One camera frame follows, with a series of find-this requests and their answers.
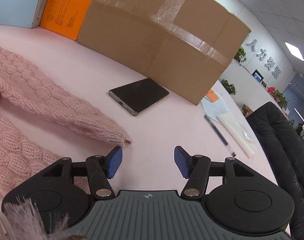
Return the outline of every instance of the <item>sweater sleeve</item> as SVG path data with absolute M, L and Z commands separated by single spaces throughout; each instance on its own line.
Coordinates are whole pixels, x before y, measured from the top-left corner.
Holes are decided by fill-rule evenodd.
M 33 63 L 0 48 L 0 93 L 13 104 L 98 140 L 127 146 L 131 139 L 115 121 L 56 85 Z

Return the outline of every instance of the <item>pink knitted sweater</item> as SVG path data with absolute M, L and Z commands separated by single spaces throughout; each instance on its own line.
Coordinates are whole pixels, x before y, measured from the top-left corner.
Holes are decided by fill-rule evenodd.
M 130 143 L 124 129 L 99 109 L 55 85 L 30 61 L 2 48 L 0 93 L 26 111 L 78 133 L 121 147 Z M 0 192 L 3 195 L 59 158 L 31 142 L 0 115 Z M 78 183 L 84 188 L 87 181 L 79 179 Z

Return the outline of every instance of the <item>picture frame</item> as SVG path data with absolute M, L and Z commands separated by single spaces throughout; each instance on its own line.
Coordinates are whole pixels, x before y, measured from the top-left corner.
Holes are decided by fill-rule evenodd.
M 260 72 L 256 69 L 253 73 L 252 76 L 260 83 L 263 80 L 263 76 L 260 74 Z

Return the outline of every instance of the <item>blue gripper pad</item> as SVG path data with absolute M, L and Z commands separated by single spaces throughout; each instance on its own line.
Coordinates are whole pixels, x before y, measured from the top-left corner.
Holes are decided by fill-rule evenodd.
M 201 203 L 183 200 L 176 190 L 120 191 L 98 201 L 80 223 L 68 229 L 90 240 L 290 240 L 284 232 L 242 236 L 230 232 L 204 211 Z
M 191 172 L 188 169 L 188 160 L 187 160 L 187 157 L 184 156 L 182 154 L 182 152 L 179 151 L 178 147 L 175 147 L 175 149 L 174 149 L 174 161 L 175 161 L 177 167 L 179 168 L 182 176 L 185 179 L 188 179 L 191 175 Z
M 121 147 L 116 147 L 115 152 L 111 152 L 112 157 L 109 159 L 108 168 L 106 169 L 106 177 L 112 179 L 122 163 L 123 152 Z

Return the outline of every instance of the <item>black phone screen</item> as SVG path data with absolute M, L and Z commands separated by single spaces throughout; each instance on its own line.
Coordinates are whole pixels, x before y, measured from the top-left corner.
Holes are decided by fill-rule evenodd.
M 139 113 L 169 94 L 150 78 L 110 90 L 135 112 Z

